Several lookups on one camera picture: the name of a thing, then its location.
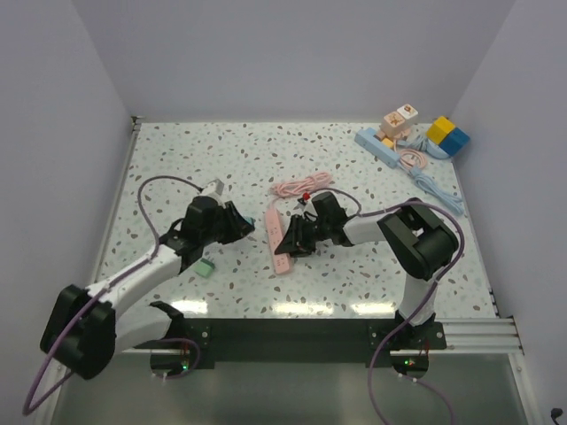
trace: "white table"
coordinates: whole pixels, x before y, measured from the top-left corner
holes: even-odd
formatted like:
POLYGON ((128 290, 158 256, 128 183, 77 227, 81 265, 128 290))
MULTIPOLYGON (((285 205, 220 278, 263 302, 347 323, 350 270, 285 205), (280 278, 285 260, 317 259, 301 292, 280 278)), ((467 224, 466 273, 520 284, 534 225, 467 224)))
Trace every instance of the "white table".
MULTIPOLYGON (((356 196, 364 211, 409 197, 442 206, 401 170, 392 170, 354 142, 361 123, 144 123, 128 167, 120 204, 98 279, 113 274, 146 252, 151 234, 136 206, 140 183, 172 174, 204 185, 225 182, 224 197, 257 220, 256 231, 231 245, 206 247, 216 270, 204 279, 188 270, 161 284, 128 315, 144 314, 156 299, 182 309, 187 317, 392 317, 401 301, 404 273, 387 243, 343 248, 322 243, 299 259, 291 274, 276 276, 268 252, 263 214, 273 182, 328 170, 333 186, 356 196)), ((430 161, 424 170, 443 189, 460 192, 450 161, 430 161)), ((154 182, 144 204, 160 232, 185 214, 196 191, 179 182, 154 182)), ((339 202, 354 205, 339 197, 339 202)), ((279 201, 288 220, 295 200, 279 201)), ((436 301, 438 318, 494 318, 490 285, 470 220, 458 218, 466 236, 463 258, 443 279, 436 301)))

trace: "green block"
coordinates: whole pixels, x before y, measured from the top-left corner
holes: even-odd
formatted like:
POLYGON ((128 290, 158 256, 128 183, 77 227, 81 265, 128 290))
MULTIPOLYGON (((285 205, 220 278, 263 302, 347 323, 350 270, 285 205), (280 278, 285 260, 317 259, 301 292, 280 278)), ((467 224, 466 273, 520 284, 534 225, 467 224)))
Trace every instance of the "green block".
POLYGON ((214 271, 214 264, 208 259, 200 259, 198 263, 193 266, 196 274, 205 279, 209 277, 214 271))

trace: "speckled tabletop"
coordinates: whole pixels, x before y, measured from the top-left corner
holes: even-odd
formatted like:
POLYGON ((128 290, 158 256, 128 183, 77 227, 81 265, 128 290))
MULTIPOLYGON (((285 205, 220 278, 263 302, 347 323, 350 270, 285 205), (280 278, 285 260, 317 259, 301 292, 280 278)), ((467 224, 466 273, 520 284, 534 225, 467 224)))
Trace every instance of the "speckled tabletop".
MULTIPOLYGON (((268 251, 263 214, 273 182, 330 171, 333 187, 357 197, 364 211, 409 197, 442 206, 401 170, 392 170, 354 142, 355 133, 377 124, 361 123, 152 123, 143 124, 129 165, 98 279, 113 274, 146 252, 152 243, 136 205, 141 182, 172 174, 206 184, 225 183, 223 197, 257 220, 256 231, 230 245, 210 245, 204 257, 216 270, 204 279, 191 269, 162 283, 128 315, 144 314, 155 299, 173 304, 187 317, 295 318, 392 317, 401 301, 405 275, 387 243, 353 248, 321 243, 317 253, 296 260, 291 274, 276 276, 268 251)), ((430 161, 425 172, 443 189, 459 193, 453 165, 430 161)), ((154 182, 144 202, 157 229, 181 218, 194 189, 180 182, 154 182)), ((339 202, 354 205, 338 196, 339 202)), ((295 200, 278 201, 287 226, 295 200)), ((493 318, 495 311, 470 221, 460 217, 467 244, 464 257, 442 280, 436 299, 440 318, 493 318)))

